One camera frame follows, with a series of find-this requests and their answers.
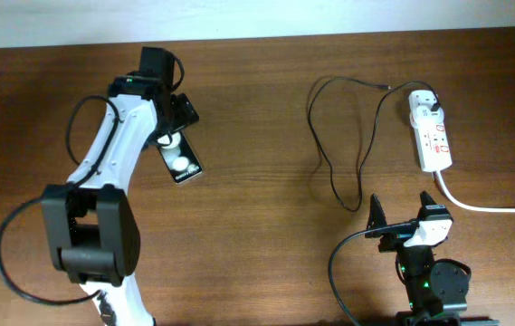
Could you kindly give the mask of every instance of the power plug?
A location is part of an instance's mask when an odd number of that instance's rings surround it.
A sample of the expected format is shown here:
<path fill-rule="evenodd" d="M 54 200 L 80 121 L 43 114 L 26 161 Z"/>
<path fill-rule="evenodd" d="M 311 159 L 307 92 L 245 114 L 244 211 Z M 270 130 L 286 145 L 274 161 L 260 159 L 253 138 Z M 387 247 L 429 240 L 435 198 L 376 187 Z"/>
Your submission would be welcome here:
<path fill-rule="evenodd" d="M 424 172 L 441 171 L 452 165 L 444 111 L 432 111 L 436 98 L 431 91 L 413 91 L 410 101 L 410 123 L 414 128 L 420 166 Z"/>

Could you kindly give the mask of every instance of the power strip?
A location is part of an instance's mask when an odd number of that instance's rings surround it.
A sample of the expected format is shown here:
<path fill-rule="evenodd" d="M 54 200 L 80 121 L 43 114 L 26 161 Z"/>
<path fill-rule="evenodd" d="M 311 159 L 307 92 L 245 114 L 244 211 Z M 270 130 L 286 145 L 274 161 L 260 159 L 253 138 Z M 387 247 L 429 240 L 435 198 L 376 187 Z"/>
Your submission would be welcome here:
<path fill-rule="evenodd" d="M 452 165 L 444 111 L 431 111 L 436 98 L 431 91 L 413 91 L 410 101 L 410 123 L 414 128 L 420 166 L 424 172 L 441 171 Z"/>
<path fill-rule="evenodd" d="M 424 172 L 434 172 L 438 185 L 446 197 L 458 207 L 476 212 L 515 213 L 515 208 L 466 205 L 452 196 L 440 172 L 453 163 L 444 126 L 444 111 L 440 107 L 432 111 L 432 107 L 436 104 L 436 97 L 431 91 L 413 91 L 408 100 L 410 101 L 410 123 L 416 136 L 420 166 Z"/>

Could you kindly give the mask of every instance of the wooden desk surface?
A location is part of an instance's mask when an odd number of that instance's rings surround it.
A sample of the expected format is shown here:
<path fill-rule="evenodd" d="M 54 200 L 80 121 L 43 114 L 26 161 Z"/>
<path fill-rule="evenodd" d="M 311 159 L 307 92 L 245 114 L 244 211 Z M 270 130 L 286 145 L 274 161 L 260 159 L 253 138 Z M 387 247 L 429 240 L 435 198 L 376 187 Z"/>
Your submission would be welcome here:
<path fill-rule="evenodd" d="M 0 221 L 17 204 L 74 170 L 63 143 L 73 104 L 103 93 L 138 67 L 142 44 L 0 50 Z M 379 195 L 389 222 L 415 217 L 418 194 L 449 202 L 417 163 L 407 92 L 387 103 L 364 175 L 364 205 L 350 214 L 329 188 L 305 117 L 312 84 L 347 75 L 398 84 L 420 79 L 446 111 L 454 164 L 444 172 L 470 204 L 515 206 L 515 28 L 354 34 L 217 42 L 150 43 L 186 67 L 184 91 L 201 121 L 186 134 L 204 175 L 173 184 L 155 150 L 132 177 L 130 204 L 142 237 L 138 283 L 148 310 L 166 324 L 311 324 L 345 319 L 329 288 L 327 262 L 346 235 L 363 229 Z M 355 165 L 382 92 L 335 84 L 313 115 L 333 158 L 339 191 L 357 198 Z M 103 106 L 83 110 L 72 142 L 91 144 Z M 515 215 L 449 205 L 455 224 L 437 258 L 473 270 L 468 316 L 515 325 Z M 5 238 L 7 268 L 25 289 L 50 298 L 82 295 L 50 263 L 38 207 Z M 377 241 L 343 248 L 336 282 L 360 318 L 405 311 L 393 254 Z M 100 325 L 89 304 L 48 308 L 0 282 L 0 325 Z"/>

